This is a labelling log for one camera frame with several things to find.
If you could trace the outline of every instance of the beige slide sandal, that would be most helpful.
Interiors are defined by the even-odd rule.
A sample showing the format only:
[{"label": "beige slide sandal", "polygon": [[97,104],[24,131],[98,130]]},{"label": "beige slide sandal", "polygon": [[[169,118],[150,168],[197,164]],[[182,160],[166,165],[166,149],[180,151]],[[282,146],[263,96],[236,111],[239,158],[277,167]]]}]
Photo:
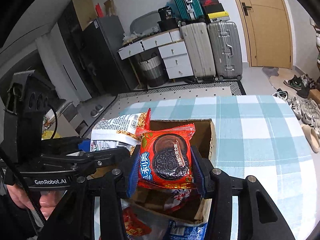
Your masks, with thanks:
[{"label": "beige slide sandal", "polygon": [[316,134],[316,131],[310,127],[309,125],[306,124],[302,124],[301,125],[302,131],[307,139],[307,141],[309,142],[312,150],[315,153],[319,152],[320,149],[320,142],[319,142],[319,138]]}]

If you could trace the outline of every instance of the wooden door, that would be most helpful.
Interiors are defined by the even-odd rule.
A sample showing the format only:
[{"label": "wooden door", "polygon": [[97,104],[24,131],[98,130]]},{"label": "wooden door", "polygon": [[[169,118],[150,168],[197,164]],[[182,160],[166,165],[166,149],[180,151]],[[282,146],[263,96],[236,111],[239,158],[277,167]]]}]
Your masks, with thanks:
[{"label": "wooden door", "polygon": [[283,0],[236,0],[251,66],[291,68],[292,38]]}]

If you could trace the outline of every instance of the chocolate sandwich cookie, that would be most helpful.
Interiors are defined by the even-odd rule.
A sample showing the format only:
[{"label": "chocolate sandwich cookie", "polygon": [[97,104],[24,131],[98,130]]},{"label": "chocolate sandwich cookie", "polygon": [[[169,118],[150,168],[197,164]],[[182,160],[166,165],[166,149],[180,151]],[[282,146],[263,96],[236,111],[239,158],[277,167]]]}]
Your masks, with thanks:
[{"label": "chocolate sandwich cookie", "polygon": [[181,151],[180,156],[177,157],[174,147],[159,150],[152,159],[154,173],[167,181],[182,179],[189,172],[189,160],[186,151]]}]

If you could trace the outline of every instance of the door frame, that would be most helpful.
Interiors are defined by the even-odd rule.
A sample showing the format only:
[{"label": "door frame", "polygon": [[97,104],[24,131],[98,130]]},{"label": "door frame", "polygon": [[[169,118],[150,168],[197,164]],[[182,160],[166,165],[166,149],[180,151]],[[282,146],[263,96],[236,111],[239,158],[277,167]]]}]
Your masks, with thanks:
[{"label": "door frame", "polygon": [[[293,61],[293,49],[292,49],[292,32],[291,32],[291,24],[290,24],[290,18],[289,18],[289,13],[288,13],[288,9],[287,6],[284,2],[284,0],[282,0],[282,3],[284,5],[284,10],[285,10],[285,15],[287,17],[287,22],[288,22],[288,27],[289,27],[289,36],[290,36],[290,69],[292,69],[292,61]],[[250,51],[250,40],[249,40],[249,34],[248,34],[248,27],[245,21],[245,16],[244,16],[244,11],[241,5],[240,0],[236,0],[236,4],[238,7],[238,11],[240,14],[240,18],[241,18],[241,23],[242,23],[242,27],[243,27],[243,31],[244,31],[244,39],[245,39],[245,46],[246,46],[246,51],[247,51],[247,60],[249,62],[249,66],[251,66],[251,51]]]}]

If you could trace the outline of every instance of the drawer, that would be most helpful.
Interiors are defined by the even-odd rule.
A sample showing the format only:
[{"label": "drawer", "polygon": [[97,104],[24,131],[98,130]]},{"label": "drawer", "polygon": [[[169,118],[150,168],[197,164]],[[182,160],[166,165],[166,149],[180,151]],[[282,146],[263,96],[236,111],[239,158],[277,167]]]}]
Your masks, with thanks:
[{"label": "drawer", "polygon": [[166,68],[191,65],[188,54],[164,58]]},{"label": "drawer", "polygon": [[144,49],[148,50],[171,42],[172,40],[170,33],[163,33],[143,40],[142,44]]},{"label": "drawer", "polygon": [[193,76],[191,65],[167,68],[167,73],[170,79]]},{"label": "drawer", "polygon": [[159,47],[159,51],[162,58],[177,56],[187,53],[186,45],[184,41],[172,43],[166,46]]},{"label": "drawer", "polygon": [[121,59],[125,59],[141,52],[143,52],[143,47],[141,45],[141,42],[138,41],[119,50],[119,55]]},{"label": "drawer", "polygon": [[182,40],[180,30],[170,32],[170,36],[171,36],[172,41],[181,41]]}]

